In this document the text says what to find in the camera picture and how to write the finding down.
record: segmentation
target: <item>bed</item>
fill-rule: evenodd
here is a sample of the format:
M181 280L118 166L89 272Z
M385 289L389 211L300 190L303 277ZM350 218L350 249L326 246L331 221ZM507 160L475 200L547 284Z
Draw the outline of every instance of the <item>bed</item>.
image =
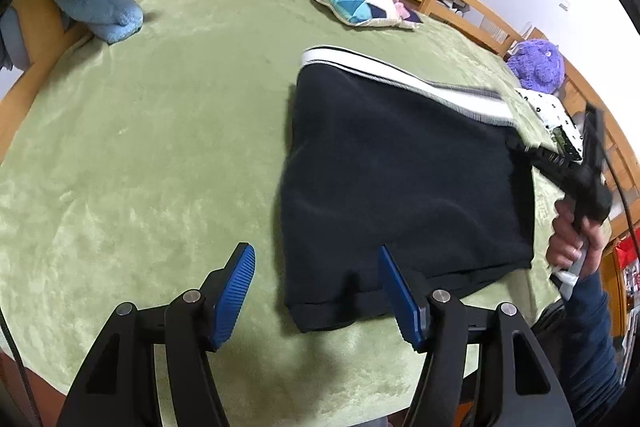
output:
M254 281L232 339L210 357L231 425L356 425L407 407L422 357L393 318L302 335L282 304L277 191L300 55L335 44L436 82L493 87L524 138L550 144L502 60L521 37L477 0L464 1L504 41L436 0L420 3L416 32L345 28L311 0L139 1L142 31L111 47L81 25L64 30L52 0L14 1L31 67L0 102L0 303L26 364L66 392L119 302L168 302L249 241ZM567 73L565 105L574 92L602 105ZM635 188L636 158L607 115L618 173ZM532 269L465 299L512 301L530 323L557 298L544 251L559 193L536 172L534 184ZM161 363L158 380L175 425Z

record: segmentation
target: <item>wooden headboard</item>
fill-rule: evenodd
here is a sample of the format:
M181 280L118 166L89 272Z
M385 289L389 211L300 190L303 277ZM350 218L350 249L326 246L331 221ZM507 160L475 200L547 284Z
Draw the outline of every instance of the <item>wooden headboard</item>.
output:
M539 29L534 28L529 35L529 39L546 39L546 36ZM564 84L562 84L558 98L560 98L567 113L574 121L581 120L587 102L604 110L606 128L604 146L613 169L625 191L632 222L634 226L637 226L640 223L640 166L638 165L638 159L605 103L580 74L580 71L566 58L564 58ZM604 165L603 173L607 186L614 194L611 240L616 241L627 234L628 225L620 195L607 165Z

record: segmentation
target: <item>red bag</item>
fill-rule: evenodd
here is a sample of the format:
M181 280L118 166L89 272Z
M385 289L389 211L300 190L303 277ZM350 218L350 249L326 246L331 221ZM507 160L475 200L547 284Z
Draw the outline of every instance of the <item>red bag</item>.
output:
M640 230L635 231L636 237L640 240ZM616 255L618 256L618 265L623 270L635 261L638 256L634 248L633 238L627 237L624 241L620 241L616 246Z

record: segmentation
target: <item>person's arm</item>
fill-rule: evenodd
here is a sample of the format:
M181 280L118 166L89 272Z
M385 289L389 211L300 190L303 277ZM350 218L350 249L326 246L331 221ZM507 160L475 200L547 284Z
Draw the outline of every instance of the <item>person's arm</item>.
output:
M549 240L549 264L567 268L579 257L582 241L572 227L574 215L564 201L556 203L559 216ZM618 383L615 351L607 295L602 289L598 268L606 240L600 226L588 219L582 233L590 249L580 279L564 302L564 327L560 384L578 427L596 425L622 394Z

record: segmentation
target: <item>blue gripper pad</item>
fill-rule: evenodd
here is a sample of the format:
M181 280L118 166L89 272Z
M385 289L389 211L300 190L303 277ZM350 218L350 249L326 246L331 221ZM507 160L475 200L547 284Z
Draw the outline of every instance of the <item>blue gripper pad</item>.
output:
M386 246L380 247L378 270L402 337L418 350L424 342L420 310Z
M214 308L211 342L215 349L220 349L231 337L254 272L254 247L245 244Z

